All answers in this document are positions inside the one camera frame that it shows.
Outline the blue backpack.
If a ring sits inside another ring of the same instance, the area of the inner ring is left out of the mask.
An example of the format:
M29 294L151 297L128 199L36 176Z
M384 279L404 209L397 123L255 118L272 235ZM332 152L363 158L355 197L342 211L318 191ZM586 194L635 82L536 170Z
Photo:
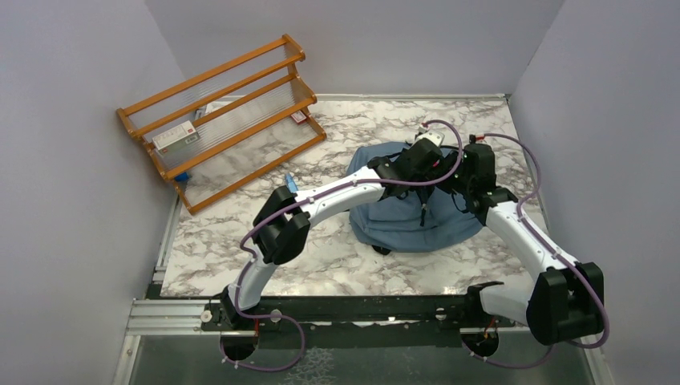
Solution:
M457 245L475 236L482 225L462 213L464 199L438 188L421 201L415 192L355 206L349 222L357 239L374 248L426 253Z

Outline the blue highlighter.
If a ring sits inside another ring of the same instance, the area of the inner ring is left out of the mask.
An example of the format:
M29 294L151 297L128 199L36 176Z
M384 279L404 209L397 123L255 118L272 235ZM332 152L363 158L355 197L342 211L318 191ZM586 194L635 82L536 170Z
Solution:
M288 173L285 174L285 183L290 192L295 193L298 190L293 177Z

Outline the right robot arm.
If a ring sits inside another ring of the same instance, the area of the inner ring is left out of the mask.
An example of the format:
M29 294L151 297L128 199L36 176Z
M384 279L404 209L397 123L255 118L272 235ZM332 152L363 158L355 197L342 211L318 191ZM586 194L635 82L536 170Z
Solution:
M506 244L533 282L530 289L502 282L470 287L464 319L482 326L501 316L527 326L545 346L601 347L610 332L601 268L560 249L524 211L524 202L496 183L496 157L489 145L468 144L450 157L459 165L441 189L464 198L467 211Z

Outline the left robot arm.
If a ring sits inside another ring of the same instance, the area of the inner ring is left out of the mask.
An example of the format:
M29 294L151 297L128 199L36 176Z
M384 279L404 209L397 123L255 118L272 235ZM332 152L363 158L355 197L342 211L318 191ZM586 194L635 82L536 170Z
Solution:
M286 186L276 188L241 239L240 247L250 257L221 293L222 319L236 330L248 326L252 308L259 304L277 267L299 256L316 225L361 205L434 188L458 165L458 155L445 156L438 141L421 137L394 155L376 156L321 187L296 192Z

